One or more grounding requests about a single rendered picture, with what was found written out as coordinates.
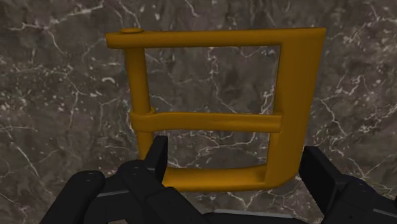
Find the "yellow barred frame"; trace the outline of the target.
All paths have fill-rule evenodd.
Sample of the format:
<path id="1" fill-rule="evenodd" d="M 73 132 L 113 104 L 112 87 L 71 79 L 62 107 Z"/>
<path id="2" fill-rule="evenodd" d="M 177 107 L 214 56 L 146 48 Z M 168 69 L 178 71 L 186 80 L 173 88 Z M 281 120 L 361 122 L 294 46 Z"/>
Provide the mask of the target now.
<path id="1" fill-rule="evenodd" d="M 270 136 L 263 165 L 235 169 L 168 168 L 164 185 L 187 192 L 249 191 L 281 186 L 298 172 L 310 106 L 316 86 L 323 28 L 243 31 L 144 31 L 122 29 L 106 34 L 110 48 L 122 49 L 129 77 L 131 126 L 139 156 L 144 158 L 159 130 L 227 130 L 266 132 Z M 224 113 L 158 113 L 150 105 L 147 48 L 279 45 L 271 115 Z"/>

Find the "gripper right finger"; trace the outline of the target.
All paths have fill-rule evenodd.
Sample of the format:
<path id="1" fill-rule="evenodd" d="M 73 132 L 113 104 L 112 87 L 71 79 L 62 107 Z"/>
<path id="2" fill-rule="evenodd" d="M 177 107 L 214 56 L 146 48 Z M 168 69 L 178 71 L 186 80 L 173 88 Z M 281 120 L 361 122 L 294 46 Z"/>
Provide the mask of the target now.
<path id="1" fill-rule="evenodd" d="M 304 147 L 298 173 L 324 214 L 321 224 L 397 224 L 397 197 L 342 174 L 319 148 Z"/>

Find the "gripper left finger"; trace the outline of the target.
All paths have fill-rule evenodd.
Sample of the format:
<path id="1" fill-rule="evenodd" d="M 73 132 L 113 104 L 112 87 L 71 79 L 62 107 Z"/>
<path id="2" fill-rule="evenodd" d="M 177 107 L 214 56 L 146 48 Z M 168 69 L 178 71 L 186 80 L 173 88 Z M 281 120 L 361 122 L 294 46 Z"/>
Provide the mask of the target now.
<path id="1" fill-rule="evenodd" d="M 149 212 L 160 218 L 159 224 L 209 224 L 177 190 L 162 184 L 167 152 L 167 137 L 157 136 L 144 160 L 125 162 L 116 175 L 137 202 L 148 206 Z M 77 172 L 39 224 L 78 224 L 104 184 L 105 178 L 99 171 Z"/>

